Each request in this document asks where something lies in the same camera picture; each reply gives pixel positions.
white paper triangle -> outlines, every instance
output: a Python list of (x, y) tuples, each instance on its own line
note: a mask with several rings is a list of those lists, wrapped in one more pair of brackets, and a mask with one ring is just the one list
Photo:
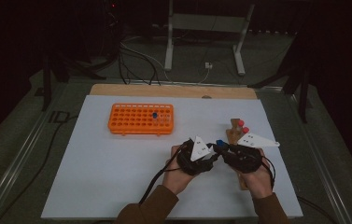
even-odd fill
[(238, 145), (245, 147), (279, 147), (280, 143), (261, 137), (254, 133), (246, 133), (237, 141)]
[(210, 154), (211, 149), (205, 144), (203, 139), (199, 136), (195, 137), (195, 143), (193, 144), (192, 155), (190, 155), (191, 161), (197, 161), (200, 158)]

wire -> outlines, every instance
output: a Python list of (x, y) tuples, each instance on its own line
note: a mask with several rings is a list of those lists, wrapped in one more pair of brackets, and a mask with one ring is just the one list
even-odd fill
[(136, 75), (134, 72), (132, 72), (132, 70), (130, 70), (130, 69), (128, 68), (128, 66), (126, 66), (126, 64), (125, 64), (125, 62), (124, 62), (124, 60), (123, 60), (122, 54), (125, 54), (125, 53), (121, 53), (121, 54), (120, 54), (120, 64), (126, 69), (126, 71), (127, 71), (126, 77), (129, 79), (129, 81), (128, 81), (127, 83), (125, 83), (125, 84), (130, 84), (130, 82), (131, 82), (131, 79), (130, 79), (130, 77), (129, 77), (129, 74), (133, 75), (134, 77), (136, 77), (137, 79), (143, 81), (144, 83), (149, 84), (149, 83), (146, 82), (143, 78), (139, 77), (139, 76)]
[(13, 204), (15, 204), (15, 202), (22, 196), (22, 194), (28, 189), (31, 187), (31, 185), (34, 183), (34, 181), (36, 180), (36, 178), (38, 177), (38, 175), (42, 172), (42, 170), (44, 169), (46, 163), (48, 162), (48, 159), (49, 159), (49, 155), (50, 155), (50, 152), (51, 152), (51, 148), (52, 148), (52, 145), (53, 145), (53, 142), (54, 142), (54, 139), (57, 135), (57, 132), (60, 130), (60, 128), (65, 124), (67, 123), (70, 119), (76, 119), (77, 116), (74, 116), (74, 117), (70, 117), (68, 118), (67, 120), (65, 120), (64, 122), (60, 123), (56, 130), (54, 131), (53, 133), (53, 136), (51, 137), (50, 139), (50, 143), (49, 143), (49, 146), (48, 146), (48, 151), (47, 151), (47, 154), (45, 156), (45, 159), (44, 161), (42, 162), (41, 166), (39, 167), (38, 171), (35, 173), (35, 175), (33, 176), (33, 178), (30, 180), (30, 182), (24, 187), (24, 189), (22, 189), (22, 191), (16, 196), (16, 198), (7, 206), (7, 208), (1, 213), (0, 215), (0, 220), (4, 217), (4, 215), (9, 211), (9, 209), (13, 206)]
[(269, 175), (271, 176), (271, 185), (272, 188), (275, 186), (275, 167), (274, 164), (266, 157), (262, 156), (264, 159), (266, 159), (272, 166), (272, 169), (274, 169), (274, 171), (272, 172), (271, 169), (265, 164), (262, 163), (263, 167), (265, 167), (268, 171), (269, 171)]
[(175, 159), (175, 157), (178, 155), (178, 152), (184, 147), (184, 144), (182, 144), (181, 146), (179, 146), (179, 148), (176, 150), (176, 153), (172, 156), (172, 158), (170, 158), (170, 160), (164, 165), (164, 167), (157, 173), (155, 174), (155, 176), (152, 178), (152, 180), (150, 181), (146, 192), (144, 193), (143, 197), (141, 198), (139, 204), (142, 204), (147, 196), (149, 195), (149, 193), (152, 190), (153, 185), (155, 184), (155, 182), (158, 180), (158, 178), (164, 173), (166, 172), (167, 167), (170, 165), (170, 163)]
[(205, 74), (204, 79), (202, 81), (196, 83), (195, 85), (198, 85), (198, 84), (201, 84), (202, 82), (204, 82), (208, 78), (208, 74), (210, 73), (210, 70), (211, 70), (211, 68), (207, 68), (207, 73)]
[(165, 170), (165, 172), (171, 172), (171, 171), (176, 171), (176, 170), (181, 170), (181, 167), (175, 168), (175, 169), (170, 169), (170, 170)]
[(328, 214), (326, 211), (324, 211), (324, 209), (322, 209), (321, 207), (319, 207), (318, 205), (316, 205), (315, 203), (312, 203), (308, 200), (306, 200), (305, 198), (301, 197), (301, 196), (298, 196), (297, 195), (297, 199), (301, 202), (301, 203), (304, 203), (314, 209), (316, 209), (319, 213), (321, 213), (324, 217), (326, 217), (327, 219), (330, 220), (331, 223), (333, 224), (338, 224), (338, 222), (333, 219), (333, 217), (330, 216), (330, 214)]
[[(199, 4), (199, 1), (196, 1), (196, 15), (198, 14), (198, 4)], [(210, 32), (213, 31), (214, 26), (215, 26), (216, 23), (217, 23), (218, 9), (219, 9), (218, 4), (219, 4), (219, 2), (217, 2), (217, 5), (216, 5), (217, 13), (216, 13), (216, 17), (214, 18), (213, 24), (211, 25), (211, 28), (210, 28), (210, 30), (209, 30)], [(204, 55), (203, 55), (202, 59), (200, 60), (200, 62), (198, 63), (198, 75), (200, 75), (200, 71), (199, 71), (199, 70), (200, 70), (200, 65), (203, 63), (204, 58), (205, 58), (205, 56), (206, 56), (207, 53), (208, 53), (208, 50), (209, 50), (209, 47), (207, 47), (207, 48), (205, 49)]]
[[(111, 44), (113, 46), (117, 46), (119, 43), (117, 43), (118, 41), (118, 36), (114, 35), (114, 26), (118, 23), (117, 18), (110, 13), (109, 11), (106, 11), (106, 5), (108, 4), (107, 1), (102, 1), (102, 12), (103, 12), (103, 30), (102, 30), (102, 40), (101, 40), (101, 47), (98, 53), (98, 56), (101, 56), (104, 49), (105, 49), (105, 42), (106, 42), (106, 31), (107, 31), (107, 26), (109, 27), (109, 33), (110, 33), (110, 40), (111, 40)], [(112, 22), (109, 23), (107, 25), (107, 16), (109, 16), (112, 19)], [(85, 65), (84, 67), (87, 69), (90, 69), (94, 72), (99, 72), (105, 68), (107, 68), (108, 66), (110, 66), (113, 62), (115, 62), (115, 59), (117, 58), (117, 54), (119, 53), (119, 51), (117, 49), (114, 49), (115, 52), (112, 54), (112, 52), (106, 52), (107, 56), (106, 56), (106, 61), (103, 63), (98, 63), (98, 64), (94, 64), (94, 65)]]
[(130, 51), (130, 52), (132, 52), (132, 53), (137, 54), (138, 56), (125, 53), (126, 55), (129, 55), (129, 56), (132, 56), (132, 57), (135, 57), (135, 58), (139, 58), (139, 59), (143, 59), (143, 60), (145, 60), (146, 62), (149, 63), (149, 65), (150, 65), (150, 66), (152, 67), (152, 69), (153, 69), (153, 75), (152, 75), (152, 77), (150, 78), (149, 83), (147, 83), (148, 85), (151, 85), (151, 84), (152, 84), (153, 78), (157, 78), (158, 84), (161, 85), (161, 82), (160, 82), (159, 79), (158, 79), (158, 71), (156, 70), (155, 65), (148, 59), (148, 57), (147, 57), (146, 55), (141, 54), (140, 52), (133, 51), (133, 50), (131, 50), (131, 49), (123, 48), (123, 47), (121, 47), (121, 49), (128, 50), (128, 51)]
[(129, 83), (126, 82), (125, 78), (124, 78), (123, 75), (122, 75), (121, 57), (122, 57), (122, 55), (121, 55), (121, 54), (118, 54), (118, 68), (119, 68), (119, 70), (120, 70), (120, 78), (122, 79), (123, 83), (124, 83), (125, 85), (127, 85), (127, 84), (129, 84)]
[(157, 63), (157, 64), (162, 68), (162, 71), (163, 71), (164, 76), (166, 77), (166, 79), (167, 79), (168, 81), (170, 81), (171, 83), (174, 84), (174, 82), (167, 76), (166, 70), (164, 69), (164, 66), (163, 66), (158, 60), (156, 60), (155, 58), (153, 58), (153, 57), (151, 57), (151, 56), (149, 56), (149, 55), (147, 55), (147, 54), (138, 52), (138, 51), (136, 51), (136, 50), (134, 50), (134, 49), (130, 49), (130, 48), (128, 48), (126, 45), (124, 45), (122, 42), (120, 42), (120, 44), (121, 44), (125, 49), (128, 49), (128, 50), (130, 50), (130, 51), (132, 51), (132, 52), (134, 52), (134, 53), (137, 53), (137, 54), (140, 54), (140, 55), (144, 55), (144, 56), (146, 56), (147, 58), (152, 59), (155, 63)]

wrist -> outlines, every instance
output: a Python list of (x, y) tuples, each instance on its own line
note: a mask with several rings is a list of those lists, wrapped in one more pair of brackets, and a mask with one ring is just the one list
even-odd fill
[(271, 189), (251, 189), (250, 194), (254, 199), (262, 199), (271, 196), (273, 192)]
[(172, 191), (175, 195), (180, 193), (180, 190), (178, 188), (176, 188), (175, 186), (171, 185), (171, 184), (167, 184), (167, 183), (162, 183), (162, 185), (169, 189), (170, 191)]

metal frame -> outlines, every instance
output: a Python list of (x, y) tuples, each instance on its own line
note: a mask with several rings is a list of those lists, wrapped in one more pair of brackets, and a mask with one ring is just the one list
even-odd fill
[(342, 196), (331, 177), (326, 162), (324, 161), (318, 146), (315, 144), (316, 141), (313, 138), (312, 134), (303, 126), (303, 122), (299, 117), (299, 113), (297, 110), (298, 100), (296, 99), (295, 95), (290, 95), (287, 100), (289, 102), (289, 106), (292, 109), (292, 112), (294, 113), (296, 122), (300, 126), (303, 135), (307, 140), (306, 143), (310, 148), (309, 152), (312, 156), (314, 165), (316, 166), (318, 176), (321, 179), (324, 189), (327, 191), (328, 198), (331, 202), (333, 211), (335, 212), (339, 223), (352, 224), (352, 218), (348, 213), (347, 208), (345, 207), (345, 203), (342, 200)]
[(223, 16), (203, 16), (178, 14), (173, 11), (173, 0), (169, 0), (169, 20), (168, 20), (168, 36), (166, 58), (164, 60), (164, 70), (171, 71), (173, 66), (173, 30), (174, 29), (189, 29), (189, 30), (206, 30), (206, 31), (221, 31), (240, 33), (239, 42), (232, 47), (234, 61), (236, 63), (237, 74), (242, 76), (246, 73), (241, 56), (241, 49), (245, 41), (248, 25), (251, 20), (255, 5), (250, 5), (248, 12), (244, 18), (238, 17), (223, 17)]
[(57, 88), (54, 92), (53, 100), (48, 104), (48, 109), (41, 113), (38, 120), (36, 121), (33, 129), (27, 135), (24, 144), (21, 146), (13, 162), (8, 166), (7, 170), (4, 172), (0, 180), (0, 209), (6, 200), (10, 190), (12, 189), (14, 183), (18, 179), (18, 176), (23, 168), (23, 165), (29, 159), (30, 153), (34, 149), (35, 143), (38, 140), (42, 130), (45, 126), (46, 121), (49, 119), (49, 113), (51, 109), (56, 105), (55, 103), (60, 98), (65, 89), (63, 83), (58, 83)]

orange test tube rack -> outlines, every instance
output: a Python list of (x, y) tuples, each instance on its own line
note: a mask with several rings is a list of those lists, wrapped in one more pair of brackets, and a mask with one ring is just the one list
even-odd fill
[(115, 103), (108, 128), (116, 134), (169, 134), (174, 128), (174, 109), (169, 104)]

